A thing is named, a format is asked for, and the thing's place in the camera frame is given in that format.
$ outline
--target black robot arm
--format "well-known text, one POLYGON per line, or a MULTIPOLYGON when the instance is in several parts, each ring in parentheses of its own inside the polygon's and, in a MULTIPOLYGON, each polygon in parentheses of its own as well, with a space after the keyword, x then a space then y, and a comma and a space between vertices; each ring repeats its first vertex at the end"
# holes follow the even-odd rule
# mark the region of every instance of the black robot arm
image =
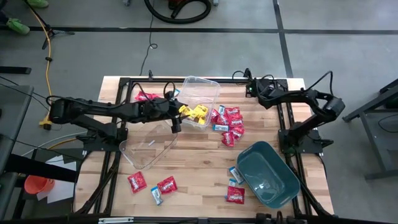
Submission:
POLYGON ((154 98, 153 100, 138 101, 134 103, 100 103, 79 98, 64 98, 60 96, 49 96, 49 99, 58 98, 51 103, 49 120, 56 124, 75 124, 88 130, 87 136, 78 137, 85 144, 85 149, 95 150, 118 150, 119 144, 127 139, 127 129, 118 128, 114 123, 102 123, 87 115, 100 115, 117 117, 130 123, 148 123, 170 119, 172 121, 172 132, 181 131, 181 122, 184 117, 180 116, 178 109, 184 105, 177 99, 154 98))
POLYGON ((334 121, 344 110, 345 104, 341 98, 330 93, 322 93, 313 89, 285 91, 282 87, 275 86, 272 82, 262 82, 262 79, 251 78, 246 88, 251 96, 257 97, 260 105, 269 109, 281 103, 306 103, 313 111, 313 115, 302 123, 295 123, 286 135, 289 144, 298 146, 301 140, 312 129, 334 121), (320 107, 318 100, 326 101, 320 107))

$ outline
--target red snack bag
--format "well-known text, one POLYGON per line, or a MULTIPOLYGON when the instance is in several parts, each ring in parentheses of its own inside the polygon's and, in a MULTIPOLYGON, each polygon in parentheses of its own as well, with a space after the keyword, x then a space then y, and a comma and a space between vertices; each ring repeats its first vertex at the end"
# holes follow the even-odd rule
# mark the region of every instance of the red snack bag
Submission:
POLYGON ((243 126, 243 117, 240 114, 231 115, 229 117, 230 128, 243 126))
POLYGON ((243 135, 243 133, 244 133, 244 128, 243 128, 243 126, 234 127, 234 128, 231 130, 231 132, 232 132, 232 134, 234 135, 234 138, 235 138, 236 140, 239 140, 239 139, 241 139, 241 137, 242 137, 242 135, 243 135))
POLYGON ((148 99, 145 97, 145 95, 147 95, 148 99, 150 99, 150 100, 152 99, 152 95, 151 95, 151 94, 149 94, 149 93, 145 93, 145 94, 144 94, 142 91, 140 91, 134 99, 137 100, 137 101, 145 101, 145 100, 148 100, 148 99))
POLYGON ((218 111, 213 109, 211 111, 211 123, 213 123, 213 124, 217 123, 217 119, 218 119, 219 115, 220 114, 218 113, 218 111))
POLYGON ((137 101, 146 101, 146 100, 148 100, 147 97, 148 97, 148 99, 153 100, 155 97, 160 97, 160 96, 158 96, 156 94, 144 93, 144 92, 140 91, 134 99, 137 101))
POLYGON ((131 192, 133 194, 147 187, 147 183, 145 182, 144 176, 142 175, 141 171, 130 175, 127 180, 131 185, 131 192))
POLYGON ((162 192, 162 194, 168 194, 177 190, 177 184, 175 183, 173 176, 159 182, 157 184, 157 187, 159 188, 160 192, 162 192))
POLYGON ((151 100, 153 100, 154 98, 160 98, 160 96, 155 93, 152 93, 152 94, 147 93, 147 95, 148 95, 148 98, 151 100))
POLYGON ((234 134, 231 131, 225 132, 222 134, 224 136, 223 140, 221 140, 224 145, 228 147, 234 147, 235 146, 235 141, 234 141, 234 134))
POLYGON ((227 116, 231 116, 231 115, 241 114, 241 111, 237 106, 235 108, 225 108, 225 113, 227 114, 227 116))
POLYGON ((239 187, 228 186, 228 193, 226 195, 227 202, 244 204, 244 189, 239 187))
POLYGON ((219 125, 228 125, 228 119, 226 118, 225 114, 220 114, 216 123, 219 125))

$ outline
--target wooden tabletop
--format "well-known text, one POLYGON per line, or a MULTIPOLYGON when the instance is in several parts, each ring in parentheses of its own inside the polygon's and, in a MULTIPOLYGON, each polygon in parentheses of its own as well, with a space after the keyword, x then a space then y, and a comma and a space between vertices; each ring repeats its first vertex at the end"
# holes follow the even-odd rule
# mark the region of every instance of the wooden tabletop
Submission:
MULTIPOLYGON (((99 101, 115 102, 119 78, 104 77, 99 101)), ((289 78, 287 81, 290 90, 304 87, 304 81, 301 78, 289 78)), ((164 83, 141 83, 141 85, 147 93, 162 95, 164 83)), ((240 107, 246 132, 235 147, 226 147, 221 143, 221 133, 212 131, 210 127, 205 132, 201 132, 182 126, 176 145, 151 169, 142 171, 148 187, 134 195, 131 193, 127 177, 138 170, 122 156, 112 215, 254 218, 256 213, 275 215, 278 210, 282 211, 284 216, 293 215, 291 202, 278 210, 267 208, 258 201, 247 184, 242 185, 246 189, 244 205, 229 203, 224 199, 229 178, 233 177, 228 168, 236 164, 236 158, 241 151, 257 141, 266 141, 280 154, 277 140, 277 131, 280 127, 276 107, 265 110, 255 98, 245 98, 244 92, 244 86, 221 84, 221 93, 216 103, 216 108, 219 105, 240 107), (177 182, 178 191, 162 196, 164 203, 157 206, 150 189, 171 175, 177 182)), ((137 94, 138 90, 134 90, 132 95, 134 97, 137 94)), ((311 115, 310 108, 306 104, 292 103, 292 107, 296 121, 306 120, 311 115)), ((111 121, 111 118, 100 116, 96 116, 96 119, 101 122, 111 121)), ((141 126, 129 124, 127 127, 130 133, 133 133, 141 126)), ((93 152, 83 163, 76 187, 75 210, 81 208, 97 187, 103 157, 103 152, 93 152)), ((303 154, 302 160, 308 188, 324 208, 333 213, 322 163, 318 157, 311 154, 303 154)), ((106 189, 105 192, 103 207, 106 205, 108 190, 106 189)), ((298 201, 300 209, 304 212, 301 193, 298 195, 298 201)))

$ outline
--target white paper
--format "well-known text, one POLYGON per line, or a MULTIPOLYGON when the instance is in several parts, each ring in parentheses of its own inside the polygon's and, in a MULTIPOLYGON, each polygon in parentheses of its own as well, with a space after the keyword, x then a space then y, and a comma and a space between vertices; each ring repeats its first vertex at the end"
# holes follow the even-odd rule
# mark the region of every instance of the white paper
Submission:
MULTIPOLYGON (((51 165, 56 165, 59 166, 58 164, 62 164, 63 165, 63 156, 56 156, 54 158, 51 158, 49 160, 47 160, 45 163, 47 164, 51 164, 51 165)), ((36 194, 37 196, 37 200, 42 200, 43 198, 47 197, 49 195, 50 192, 39 192, 36 194)))
MULTIPOLYGON (((57 156, 54 157, 47 162, 50 162, 51 165, 63 167, 66 169, 74 170, 76 171, 76 162, 70 162, 67 164, 63 163, 63 156, 57 156)), ((54 183, 54 188, 50 192, 44 192, 44 193, 39 193, 37 194, 37 199, 41 200, 42 198, 47 196, 47 203, 52 203, 52 202, 57 202, 59 200, 63 200, 66 198, 71 198, 73 197, 73 188, 74 188, 75 183, 73 182, 66 182, 62 180, 55 180, 54 183)))

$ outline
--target clear plastic container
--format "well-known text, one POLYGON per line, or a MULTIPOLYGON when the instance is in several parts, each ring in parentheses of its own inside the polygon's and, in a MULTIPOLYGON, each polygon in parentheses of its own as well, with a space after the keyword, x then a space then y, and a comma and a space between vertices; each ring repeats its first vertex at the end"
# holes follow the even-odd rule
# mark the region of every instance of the clear plastic container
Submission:
POLYGON ((197 105, 206 106, 208 112, 205 116, 204 124, 199 124, 187 118, 182 122, 204 131, 210 124, 211 111, 217 102, 219 93, 220 84, 217 82, 194 76, 187 77, 184 80, 180 94, 177 96, 178 101, 187 104, 192 110, 197 105))
POLYGON ((136 169, 150 169, 177 143, 177 134, 165 121, 129 125, 127 140, 119 145, 136 169))

